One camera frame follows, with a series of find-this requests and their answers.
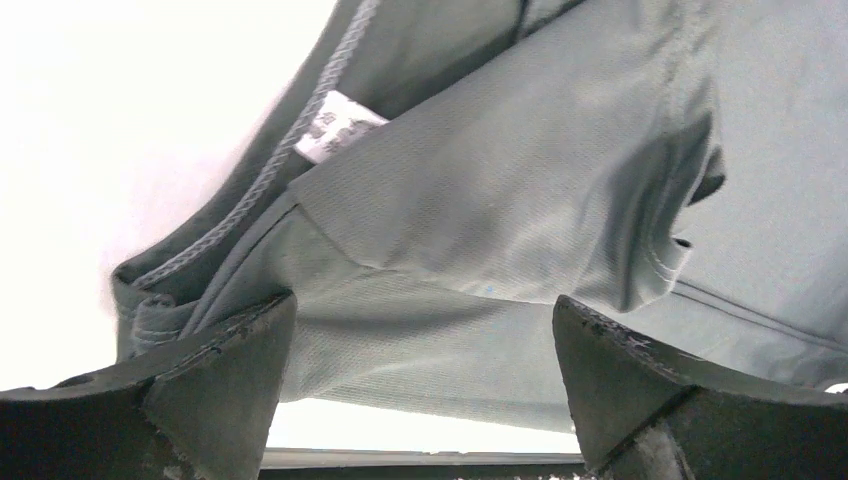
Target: seam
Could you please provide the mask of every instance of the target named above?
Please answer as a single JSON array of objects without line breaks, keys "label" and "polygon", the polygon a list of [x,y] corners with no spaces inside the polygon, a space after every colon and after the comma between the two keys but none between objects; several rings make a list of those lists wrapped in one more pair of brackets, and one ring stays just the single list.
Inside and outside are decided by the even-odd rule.
[{"label": "seam", "polygon": [[[235,268],[233,268],[233,269],[232,269],[232,271],[231,271],[231,273],[230,273],[229,278],[227,278],[227,280],[224,282],[224,284],[223,284],[223,285],[221,285],[221,287],[220,287],[220,288],[219,288],[216,292],[214,292],[214,294],[215,294],[216,296],[217,296],[218,294],[220,294],[220,293],[221,293],[221,292],[222,292],[225,288],[227,288],[227,287],[230,285],[230,282],[232,281],[232,279],[233,279],[233,277],[235,276],[236,272],[237,272],[237,271],[238,271],[238,270],[242,267],[242,265],[244,265],[245,260],[247,260],[247,258],[248,258],[248,257],[249,257],[252,253],[253,253],[253,251],[254,251],[254,250],[256,250],[256,247],[258,247],[258,246],[259,246],[259,244],[260,244],[260,243],[262,243],[262,241],[263,241],[263,240],[265,240],[265,238],[266,238],[266,237],[267,237],[267,236],[268,236],[268,235],[269,235],[269,234],[270,234],[270,233],[271,233],[271,232],[272,232],[275,228],[277,228],[277,226],[280,224],[280,222],[282,222],[283,220],[285,220],[285,219],[286,219],[286,217],[288,217],[288,216],[289,216],[289,214],[290,214],[291,212],[293,212],[293,211],[297,208],[297,206],[298,206],[298,204],[296,204],[296,203],[295,203],[295,204],[293,204],[290,208],[286,209],[286,211],[285,211],[285,212],[283,212],[283,213],[280,215],[280,218],[278,218],[278,219],[277,219],[277,220],[276,220],[273,224],[271,224],[271,225],[268,227],[268,229],[265,231],[265,233],[263,233],[263,234],[262,234],[262,235],[261,235],[261,236],[260,236],[260,237],[256,240],[256,242],[254,242],[254,243],[253,243],[253,245],[251,245],[250,249],[248,249],[248,251],[244,254],[244,256],[242,257],[242,259],[241,259],[241,261],[239,262],[239,264],[238,264]],[[206,291],[206,292],[204,292],[203,296],[205,297],[205,296],[206,296],[207,294],[209,294],[209,293],[210,293],[210,292],[208,291],[208,287],[207,287],[207,291]],[[183,339],[183,338],[185,338],[185,337],[187,337],[187,336],[189,336],[189,335],[192,335],[192,334],[195,334],[195,333],[199,333],[200,331],[205,330],[206,328],[208,328],[208,327],[209,327],[209,325],[207,325],[206,318],[207,318],[207,314],[209,313],[210,308],[211,308],[211,303],[210,303],[210,305],[209,305],[209,306],[207,306],[206,311],[205,311],[205,312],[203,312],[202,316],[201,316],[201,317],[199,317],[199,318],[198,318],[198,320],[197,320],[196,322],[192,322],[192,318],[194,318],[194,315],[192,315],[192,317],[191,317],[191,318],[189,318],[189,320],[188,320],[188,322],[185,324],[185,326],[184,326],[184,327],[180,330],[179,339]]]},{"label": "seam", "polygon": [[133,333],[136,335],[145,335],[145,336],[170,336],[179,334],[182,330],[148,330],[146,328],[136,327],[133,329]]},{"label": "seam", "polygon": [[[683,157],[679,139],[676,139],[675,136],[672,135],[672,131],[675,129],[682,130],[684,126],[684,102],[682,102],[679,97],[683,95],[681,72],[686,64],[686,52],[688,50],[685,47],[683,40],[686,38],[687,30],[689,28],[687,20],[690,15],[686,11],[686,1],[678,1],[676,4],[679,7],[679,11],[677,12],[677,15],[675,15],[678,18],[678,27],[674,32],[670,41],[670,46],[668,47],[671,52],[669,53],[670,58],[667,66],[668,84],[666,85],[667,93],[665,95],[666,98],[664,102],[666,112],[664,115],[665,118],[663,119],[662,129],[663,137],[674,139],[670,140],[672,147],[670,162],[663,162],[671,168],[670,171],[663,176],[663,186],[659,197],[657,197],[648,231],[642,236],[642,255],[651,265],[654,273],[656,273],[666,284],[671,284],[674,280],[675,269],[669,267],[660,259],[654,249],[653,238],[655,233],[654,231],[659,223],[660,212],[665,206],[667,197],[671,190],[672,181],[680,168]],[[671,276],[666,276],[666,274],[661,273],[660,269],[663,269]]]},{"label": "seam", "polygon": [[168,370],[167,372],[162,372],[159,375],[157,375],[157,379],[161,378],[161,377],[167,377],[169,375],[174,374],[175,372],[182,370],[186,366],[191,365],[194,362],[196,362],[198,358],[202,358],[209,351],[212,351],[212,350],[218,348],[218,346],[221,345],[221,344],[227,343],[229,340],[231,340],[233,338],[234,332],[237,332],[238,330],[244,328],[246,326],[245,324],[254,323],[259,317],[261,317],[261,316],[265,315],[266,313],[270,312],[271,310],[273,310],[281,302],[285,302],[287,300],[287,298],[288,297],[274,298],[269,303],[262,305],[259,308],[257,308],[256,306],[248,307],[247,309],[245,309],[247,311],[242,311],[240,313],[236,313],[234,315],[227,317],[226,320],[231,321],[232,325],[227,327],[227,329],[225,331],[217,334],[217,336],[214,339],[210,340],[209,343],[206,343],[206,344],[202,345],[201,347],[199,347],[198,351],[196,351],[190,357],[184,359],[178,365],[175,365],[174,368]]},{"label": "seam", "polygon": [[[685,298],[685,299],[690,300],[692,302],[699,303],[699,304],[701,304],[705,307],[712,308],[713,310],[718,310],[719,312],[721,312],[725,315],[728,315],[728,316],[731,316],[733,318],[742,320],[745,323],[749,323],[749,324],[756,325],[756,326],[761,327],[761,328],[765,328],[767,330],[770,330],[772,332],[784,335],[786,337],[794,338],[795,340],[798,340],[799,342],[802,342],[804,344],[816,345],[818,347],[826,348],[826,349],[833,351],[833,352],[838,352],[838,353],[841,353],[843,355],[848,355],[848,348],[844,348],[844,347],[841,347],[841,346],[838,346],[838,345],[833,345],[832,342],[830,342],[826,339],[816,337],[816,336],[813,336],[813,335],[809,335],[809,334],[806,334],[804,332],[800,332],[800,331],[798,331],[798,330],[796,330],[792,327],[786,327],[785,325],[780,324],[780,322],[777,322],[770,317],[762,316],[765,319],[768,319],[770,321],[774,321],[775,323],[784,326],[786,329],[784,330],[784,329],[776,328],[774,325],[768,325],[766,322],[757,321],[753,318],[747,318],[747,317],[741,316],[739,314],[729,312],[729,311],[721,308],[721,306],[719,306],[719,305],[709,303],[709,302],[705,301],[704,299],[694,298],[692,296],[686,295],[684,292],[672,291],[671,293],[672,293],[672,295],[676,295],[678,297]],[[714,295],[711,295],[711,296],[712,296],[712,298],[724,301],[724,299],[722,299],[721,297],[717,297],[717,296],[714,296]]]},{"label": "seam", "polygon": [[318,81],[306,102],[306,105],[298,114],[294,123],[277,144],[271,157],[265,162],[259,174],[254,178],[250,187],[239,199],[238,203],[227,213],[217,225],[204,233],[194,241],[188,248],[177,255],[166,260],[162,265],[138,277],[132,282],[132,286],[145,290],[159,281],[182,270],[191,264],[209,249],[218,245],[233,229],[244,220],[256,203],[262,198],[268,187],[277,177],[280,167],[289,158],[295,143],[312,122],[318,113],[327,92],[336,88],[342,72],[350,62],[353,52],[360,40],[365,36],[368,25],[374,17],[381,0],[362,0],[358,5],[353,18],[342,34],[335,50],[330,55],[327,63],[319,75]]},{"label": "seam", "polygon": [[[728,305],[732,305],[733,307],[738,308],[738,309],[740,309],[744,312],[750,313],[754,317],[759,317],[762,320],[757,320],[756,318],[749,318],[749,317],[745,317],[743,315],[739,315],[737,313],[730,312],[730,311],[722,308],[719,305],[707,303],[703,299],[698,299],[698,298],[692,297],[691,295],[687,295],[686,292],[673,291],[672,293],[674,293],[675,295],[678,295],[678,296],[687,298],[689,300],[698,302],[702,305],[706,305],[706,306],[714,308],[716,310],[720,310],[720,311],[722,311],[722,312],[724,312],[724,313],[726,313],[726,314],[728,314],[728,315],[730,315],[734,318],[744,320],[748,323],[753,323],[753,324],[759,325],[763,328],[767,328],[769,330],[773,330],[775,332],[779,332],[779,333],[782,333],[784,335],[791,336],[791,337],[796,338],[796,339],[798,339],[802,342],[814,343],[816,345],[820,345],[822,347],[829,348],[829,349],[834,350],[834,351],[840,351],[840,352],[848,353],[848,346],[845,346],[845,345],[839,343],[836,340],[826,338],[826,337],[823,337],[821,335],[817,335],[817,334],[814,334],[814,333],[805,332],[803,330],[799,330],[798,328],[795,328],[791,325],[788,325],[788,324],[784,323],[783,321],[781,321],[777,318],[770,317],[770,316],[765,315],[763,313],[760,313],[760,312],[758,312],[758,311],[756,311],[756,310],[754,310],[750,307],[746,307],[745,305],[740,305],[739,303],[730,301],[726,298],[723,298],[719,295],[716,295],[716,294],[704,289],[703,287],[699,287],[699,286],[693,285],[693,284],[685,282],[685,281],[678,281],[677,283],[679,285],[686,287],[686,288],[690,288],[692,290],[695,290],[695,291],[697,291],[697,292],[699,292],[699,293],[701,293],[701,294],[703,294],[707,297],[714,298],[714,299],[716,299],[716,300],[718,300],[722,303],[726,303]],[[774,323],[775,325],[779,325],[781,328],[778,328],[775,325],[769,325],[768,322]]]},{"label": "seam", "polygon": [[[429,287],[436,288],[436,289],[439,289],[439,290],[442,290],[442,291],[445,291],[445,292],[450,292],[450,293],[452,293],[452,294],[465,295],[465,296],[468,296],[468,297],[481,298],[481,299],[484,299],[484,300],[498,301],[498,302],[505,302],[505,303],[515,304],[515,305],[553,305],[553,304],[549,304],[549,303],[542,303],[542,302],[538,302],[538,303],[537,303],[537,302],[526,302],[526,301],[520,301],[520,300],[510,300],[510,299],[504,299],[504,298],[492,298],[492,297],[484,297],[484,296],[481,296],[481,295],[474,295],[474,294],[471,294],[471,293],[467,293],[467,292],[460,292],[460,291],[458,291],[458,290],[454,290],[454,289],[452,289],[452,288],[446,288],[446,287],[441,286],[441,285],[437,285],[437,284],[434,284],[434,283],[431,283],[431,282],[428,282],[428,281],[425,281],[425,280],[421,280],[421,279],[419,279],[419,278],[416,278],[415,276],[412,276],[412,275],[410,275],[410,274],[408,274],[408,273],[406,273],[406,272],[402,272],[402,271],[399,271],[399,270],[392,270],[392,269],[379,269],[379,268],[371,267],[371,266],[369,266],[369,265],[363,265],[363,264],[362,264],[362,263],[360,263],[359,261],[354,260],[352,257],[350,257],[350,255],[348,255],[348,253],[347,253],[347,252],[345,252],[345,251],[344,251],[344,250],[343,250],[343,249],[339,246],[339,244],[338,244],[338,243],[336,243],[336,241],[335,241],[335,240],[333,240],[332,238],[330,238],[330,237],[326,234],[326,232],[324,232],[324,230],[323,230],[323,229],[321,229],[321,228],[318,226],[318,224],[315,222],[315,220],[313,220],[313,219],[312,219],[312,217],[309,215],[309,212],[307,211],[307,209],[306,209],[306,208],[303,208],[303,206],[302,206],[302,205],[300,205],[300,204],[297,204],[296,206],[297,206],[297,207],[300,207],[300,208],[299,208],[299,211],[301,212],[301,214],[302,214],[303,218],[304,218],[304,219],[305,219],[305,220],[306,220],[306,221],[310,224],[310,227],[312,227],[312,228],[313,228],[313,230],[315,230],[318,234],[320,234],[320,235],[321,235],[321,236],[322,236],[322,237],[323,237],[323,238],[327,241],[327,243],[328,243],[329,245],[331,245],[331,246],[333,247],[333,249],[335,249],[335,250],[339,253],[339,255],[341,255],[341,256],[342,256],[342,258],[344,258],[344,259],[345,259],[345,260],[347,260],[348,262],[352,263],[353,265],[356,265],[356,266],[358,266],[358,267],[360,267],[360,268],[363,268],[363,269],[365,269],[365,270],[367,270],[367,271],[369,271],[369,272],[385,272],[385,273],[392,273],[392,274],[396,274],[396,275],[401,275],[401,276],[403,276],[403,277],[405,277],[405,278],[408,278],[408,279],[410,279],[410,280],[413,280],[413,281],[415,281],[415,282],[418,282],[418,283],[421,283],[421,284],[424,284],[424,285],[427,285],[427,286],[429,286]],[[689,285],[689,284],[687,284],[687,283],[685,283],[685,282],[682,282],[682,281],[678,281],[677,283],[680,283],[680,284],[685,285],[685,286],[691,286],[691,285]],[[743,321],[745,321],[745,322],[747,322],[747,323],[752,323],[752,324],[757,325],[757,326],[759,326],[759,327],[769,329],[769,330],[771,330],[771,331],[774,331],[774,332],[780,333],[780,334],[782,334],[782,335],[786,335],[786,336],[791,337],[791,338],[795,338],[796,340],[799,340],[799,341],[801,341],[801,342],[804,342],[804,343],[807,343],[807,344],[815,344],[815,345],[818,345],[818,346],[821,346],[821,347],[824,347],[824,348],[828,348],[828,349],[833,350],[833,351],[835,351],[835,352],[848,353],[848,348],[846,348],[845,350],[843,350],[843,349],[838,348],[838,347],[835,347],[835,346],[833,346],[833,345],[828,345],[828,344],[827,344],[827,340],[826,340],[826,339],[821,338],[821,337],[818,337],[818,336],[815,336],[815,335],[810,335],[810,337],[811,337],[811,338],[809,338],[809,339],[802,338],[802,335],[809,335],[809,334],[807,334],[807,333],[805,333],[805,332],[801,332],[801,331],[799,331],[799,330],[797,330],[797,329],[794,329],[794,328],[792,328],[792,327],[790,327],[790,326],[783,325],[783,324],[782,324],[782,323],[780,323],[779,321],[777,321],[777,320],[773,320],[773,319],[771,319],[770,317],[767,317],[767,316],[765,316],[765,315],[757,314],[757,315],[759,315],[759,316],[761,316],[761,317],[763,317],[763,318],[767,318],[767,319],[769,319],[769,320],[774,321],[775,323],[778,323],[778,324],[780,324],[780,325],[784,326],[784,327],[785,327],[786,329],[788,329],[789,331],[787,332],[787,331],[784,331],[784,330],[781,330],[781,329],[775,328],[775,327],[770,326],[770,325],[768,325],[768,324],[766,324],[766,323],[764,323],[764,322],[762,322],[762,323],[761,323],[761,322],[757,322],[756,320],[753,320],[753,319],[748,319],[748,318],[745,318],[745,317],[741,317],[741,316],[739,316],[739,315],[736,315],[736,314],[733,314],[733,313],[731,313],[731,312],[728,312],[728,311],[726,311],[726,310],[722,309],[721,307],[719,307],[719,306],[717,306],[717,305],[713,305],[713,304],[706,303],[706,302],[704,302],[703,300],[698,300],[698,299],[695,299],[695,298],[691,298],[691,297],[686,296],[684,293],[681,293],[681,292],[677,292],[677,291],[672,290],[670,293],[671,293],[671,294],[674,294],[674,295],[678,295],[678,296],[683,297],[683,298],[686,298],[686,299],[688,299],[688,300],[692,300],[692,301],[698,302],[698,303],[700,303],[700,304],[702,304],[702,305],[705,305],[705,306],[707,306],[707,307],[713,308],[713,309],[715,309],[715,310],[719,310],[719,311],[721,311],[721,312],[723,312],[723,313],[725,313],[725,314],[727,314],[727,315],[730,315],[730,316],[732,316],[732,317],[734,317],[734,318],[738,318],[738,319],[743,320]],[[709,295],[710,297],[715,298],[715,299],[717,299],[717,300],[720,300],[720,301],[727,301],[727,300],[725,300],[725,299],[723,299],[723,298],[721,298],[721,297],[719,297],[719,296],[717,296],[717,295],[714,295],[714,294],[712,294],[712,293],[709,293],[709,292],[706,292],[706,291],[703,291],[703,293],[705,293],[706,295]]]},{"label": "seam", "polygon": [[[139,346],[142,346],[142,345],[164,345],[166,343],[171,343],[173,341],[173,339],[170,339],[170,338],[166,338],[166,339],[163,340],[161,338],[146,338],[146,337],[136,337],[136,338],[133,338],[133,340],[134,340],[136,347],[139,347]],[[145,352],[140,351],[140,349],[136,348],[136,353],[141,355]]]}]

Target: grey-green fabric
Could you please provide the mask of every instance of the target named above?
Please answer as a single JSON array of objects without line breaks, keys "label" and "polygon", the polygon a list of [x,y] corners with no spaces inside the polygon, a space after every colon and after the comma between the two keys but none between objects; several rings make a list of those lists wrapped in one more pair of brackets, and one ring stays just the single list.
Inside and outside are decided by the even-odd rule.
[{"label": "grey-green fabric", "polygon": [[[569,294],[755,375],[844,379],[846,7],[548,3],[525,36],[539,1],[339,2],[222,192],[116,271],[121,358],[290,289],[282,401],[567,431]],[[250,190],[363,5],[336,88],[391,121],[314,167],[289,152],[141,288]]]}]

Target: black metal part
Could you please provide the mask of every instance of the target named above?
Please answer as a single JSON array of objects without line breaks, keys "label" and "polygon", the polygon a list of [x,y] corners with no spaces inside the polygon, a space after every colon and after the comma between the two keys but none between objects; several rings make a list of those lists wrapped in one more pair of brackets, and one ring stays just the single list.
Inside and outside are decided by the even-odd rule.
[{"label": "black metal part", "polygon": [[241,480],[259,474],[293,296],[54,388],[0,392],[0,478]]},{"label": "black metal part", "polygon": [[410,465],[583,465],[583,457],[579,453],[426,453],[381,450],[266,448],[262,465],[263,468],[269,470]]},{"label": "black metal part", "polygon": [[393,465],[388,467],[263,470],[260,480],[572,480],[582,464]]},{"label": "black metal part", "polygon": [[586,466],[602,478],[848,475],[843,395],[716,365],[567,297],[554,337]]}]

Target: care label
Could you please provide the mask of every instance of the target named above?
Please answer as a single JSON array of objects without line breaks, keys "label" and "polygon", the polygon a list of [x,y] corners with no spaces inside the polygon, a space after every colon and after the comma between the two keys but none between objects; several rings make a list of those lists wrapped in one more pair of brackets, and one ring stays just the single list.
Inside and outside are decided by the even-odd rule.
[{"label": "care label", "polygon": [[386,123],[385,118],[332,90],[294,148],[312,163],[321,163]]}]

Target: clothing label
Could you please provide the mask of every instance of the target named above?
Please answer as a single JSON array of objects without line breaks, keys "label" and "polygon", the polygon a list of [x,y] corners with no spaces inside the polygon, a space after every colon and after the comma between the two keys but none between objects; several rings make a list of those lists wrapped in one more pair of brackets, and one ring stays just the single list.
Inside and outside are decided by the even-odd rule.
[{"label": "clothing label", "polygon": [[333,90],[324,98],[324,105],[294,148],[312,163],[321,163],[387,122]]},{"label": "clothing label", "polygon": [[827,387],[825,390],[827,393],[848,393],[848,383],[837,383],[836,385],[831,385]]}]

